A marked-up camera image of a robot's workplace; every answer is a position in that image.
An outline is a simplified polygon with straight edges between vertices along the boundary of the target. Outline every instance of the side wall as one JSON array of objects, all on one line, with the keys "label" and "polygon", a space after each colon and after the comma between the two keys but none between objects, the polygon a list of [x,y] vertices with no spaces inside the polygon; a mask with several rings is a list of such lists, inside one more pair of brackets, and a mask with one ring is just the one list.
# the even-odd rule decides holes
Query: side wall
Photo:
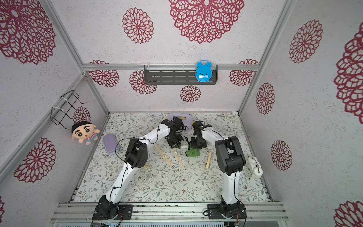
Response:
[{"label": "side wall", "polygon": [[[2,2],[0,14],[3,165],[80,72],[37,1]],[[105,115],[86,83],[76,90],[87,103],[75,104],[79,108],[75,119],[90,116],[101,127]],[[66,127],[74,124],[67,118],[62,122]],[[46,226],[58,203],[70,199],[91,149],[72,140],[70,130],[55,124],[34,146],[0,185],[0,226]]]},{"label": "side wall", "polygon": [[242,113],[294,227],[363,223],[362,12],[361,1],[298,1]]}]

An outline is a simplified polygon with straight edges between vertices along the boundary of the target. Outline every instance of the wooden stick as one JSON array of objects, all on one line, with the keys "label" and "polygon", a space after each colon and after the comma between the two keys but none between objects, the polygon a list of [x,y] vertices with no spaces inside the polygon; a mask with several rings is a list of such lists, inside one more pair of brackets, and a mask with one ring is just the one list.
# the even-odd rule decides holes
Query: wooden stick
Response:
[{"label": "wooden stick", "polygon": [[181,165],[181,167],[185,170],[185,167],[184,167],[184,165],[183,165],[182,161],[180,160],[180,158],[179,158],[179,156],[178,156],[178,152],[176,152],[176,151],[174,150],[174,148],[173,148],[173,154],[174,154],[174,155],[176,156],[176,158],[178,159],[179,164]]},{"label": "wooden stick", "polygon": [[173,163],[171,163],[168,159],[168,157],[166,156],[166,154],[163,154],[163,152],[160,150],[160,148],[154,144],[155,148],[159,151],[159,153],[161,154],[161,157],[169,164],[170,167],[174,168]]},{"label": "wooden stick", "polygon": [[212,152],[209,152],[209,157],[208,157],[208,161],[207,161],[207,165],[206,165],[206,169],[209,169],[209,163],[211,162],[211,157],[212,157]]}]

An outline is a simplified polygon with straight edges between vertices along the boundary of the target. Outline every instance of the white alarm clock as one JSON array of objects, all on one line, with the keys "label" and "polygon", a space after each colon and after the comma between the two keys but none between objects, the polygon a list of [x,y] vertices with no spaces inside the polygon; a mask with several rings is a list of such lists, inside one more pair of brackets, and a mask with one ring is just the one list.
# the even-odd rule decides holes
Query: white alarm clock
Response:
[{"label": "white alarm clock", "polygon": [[248,178],[261,178],[263,171],[256,157],[247,157],[246,165],[243,167],[243,173]]}]

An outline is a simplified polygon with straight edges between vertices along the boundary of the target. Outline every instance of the plastic container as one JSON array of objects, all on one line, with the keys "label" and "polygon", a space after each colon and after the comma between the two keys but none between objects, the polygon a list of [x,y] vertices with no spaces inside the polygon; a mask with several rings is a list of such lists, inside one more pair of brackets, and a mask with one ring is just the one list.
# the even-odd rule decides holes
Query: plastic container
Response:
[{"label": "plastic container", "polygon": [[117,141],[114,134],[111,133],[103,136],[103,142],[109,155],[113,155],[116,151],[119,150],[119,147],[116,147]]},{"label": "plastic container", "polygon": [[182,128],[184,131],[190,131],[192,129],[193,117],[189,114],[182,113],[170,113],[168,115],[168,120],[172,121],[176,117],[180,118],[183,122],[184,127]]}]

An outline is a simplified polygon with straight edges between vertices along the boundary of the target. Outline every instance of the floral tablecloth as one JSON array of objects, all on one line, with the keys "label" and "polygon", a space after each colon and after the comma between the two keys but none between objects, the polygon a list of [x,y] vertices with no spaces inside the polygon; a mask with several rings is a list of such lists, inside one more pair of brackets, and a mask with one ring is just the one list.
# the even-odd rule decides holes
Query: floral tablecloth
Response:
[{"label": "floral tablecloth", "polygon": [[[140,137],[147,134],[166,118],[167,113],[117,113],[111,114],[103,135],[113,133],[117,141],[123,138]],[[251,155],[237,113],[193,113],[193,120],[201,120],[212,125],[217,131],[239,138],[245,156]],[[192,135],[193,130],[183,132],[182,136]],[[119,155],[125,157],[128,140],[120,143]],[[223,188],[223,173],[218,168],[214,145],[207,143],[201,150],[200,157],[188,158],[186,141],[182,142],[178,152],[185,170],[181,168],[172,154],[166,140],[157,142],[160,149],[175,165],[171,168],[161,158],[154,146],[148,150],[149,168],[139,169],[123,194],[122,201],[128,202],[218,202]],[[209,152],[212,152],[211,165],[205,168]],[[116,180],[123,161],[116,155],[106,153],[103,140],[89,164],[86,174],[79,186],[75,202],[98,202]],[[243,202],[267,202],[263,185],[259,179],[249,179],[241,174],[239,199]]]}]

